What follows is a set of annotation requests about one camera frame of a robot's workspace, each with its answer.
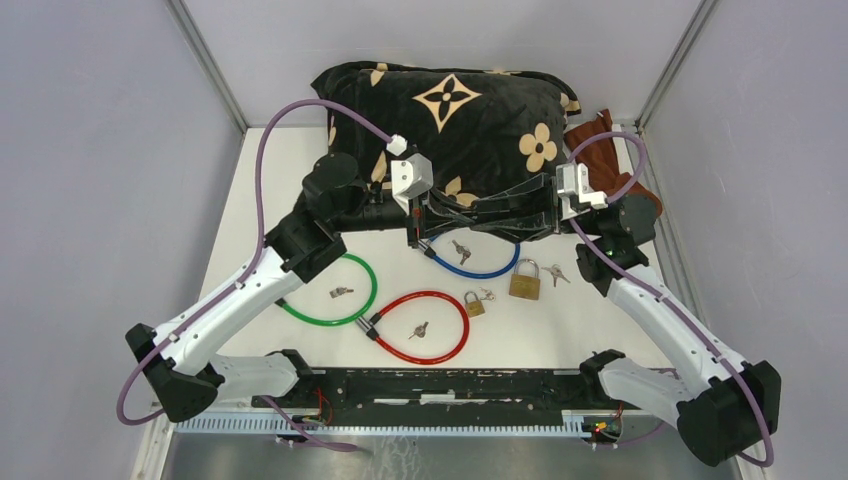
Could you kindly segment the large brass padlock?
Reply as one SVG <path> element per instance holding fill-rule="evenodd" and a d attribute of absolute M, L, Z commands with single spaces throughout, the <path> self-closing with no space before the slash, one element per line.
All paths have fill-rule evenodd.
<path fill-rule="evenodd" d="M 508 294 L 515 298 L 538 301 L 540 298 L 540 267 L 536 261 L 519 259 L 513 267 Z"/>

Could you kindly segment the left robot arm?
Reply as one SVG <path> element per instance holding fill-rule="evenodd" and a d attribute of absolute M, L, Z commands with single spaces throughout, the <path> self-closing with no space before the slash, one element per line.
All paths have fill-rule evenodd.
<path fill-rule="evenodd" d="M 367 213 L 371 192 L 357 160 L 347 154 L 323 156 L 302 181 L 302 206 L 271 231 L 259 231 L 253 256 L 232 277 L 176 318 L 127 332 L 138 371 L 163 415 L 180 423 L 225 399 L 280 397 L 293 407 L 312 399 L 315 382 L 297 352 L 227 357 L 219 350 L 260 313 L 341 258 L 343 232 L 410 227 L 420 219 L 412 204 L 434 186 L 431 161 L 414 153 L 391 162 L 390 174 L 390 201 Z"/>

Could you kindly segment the small brass padlock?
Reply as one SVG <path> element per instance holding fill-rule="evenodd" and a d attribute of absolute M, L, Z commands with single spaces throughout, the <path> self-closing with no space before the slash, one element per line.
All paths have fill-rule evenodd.
<path fill-rule="evenodd" d="M 469 318 L 478 317 L 486 313 L 483 302 L 476 292 L 467 291 L 463 296 L 463 300 Z"/>

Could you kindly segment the green cable lock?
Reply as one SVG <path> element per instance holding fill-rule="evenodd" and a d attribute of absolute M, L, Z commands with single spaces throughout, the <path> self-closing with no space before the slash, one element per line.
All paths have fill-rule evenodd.
<path fill-rule="evenodd" d="M 353 293 L 332 298 L 329 292 L 347 287 Z M 344 254 L 304 289 L 275 302 L 283 312 L 312 326 L 338 327 L 363 316 L 374 304 L 378 282 L 373 268 L 361 257 Z"/>

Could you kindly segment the small silver keys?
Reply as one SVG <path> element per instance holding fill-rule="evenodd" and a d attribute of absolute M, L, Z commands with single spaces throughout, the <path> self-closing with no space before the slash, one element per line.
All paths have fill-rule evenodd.
<path fill-rule="evenodd" d="M 349 293 L 353 293 L 353 292 L 354 292 L 354 290 L 353 290 L 353 289 L 351 289 L 351 288 L 347 288 L 347 287 L 336 287 L 336 288 L 332 289 L 332 290 L 329 292 L 329 295 L 330 295 L 332 298 L 338 298 L 338 297 L 340 297 L 340 296 L 342 296 L 342 295 L 349 294 Z"/>

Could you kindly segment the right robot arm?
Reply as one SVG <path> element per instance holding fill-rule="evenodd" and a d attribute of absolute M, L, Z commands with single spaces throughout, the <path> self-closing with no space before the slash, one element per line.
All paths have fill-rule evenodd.
<path fill-rule="evenodd" d="M 715 466 L 737 457 L 766 468 L 776 458 L 782 380 L 768 362 L 729 347 L 671 292 L 641 247 L 655 236 L 655 203 L 625 190 L 608 195 L 584 180 L 541 174 L 471 203 L 471 228 L 512 242 L 575 234 L 582 278 L 634 320 L 671 362 L 671 374 L 606 350 L 581 364 L 580 400 L 612 400 L 673 427 L 689 451 Z"/>

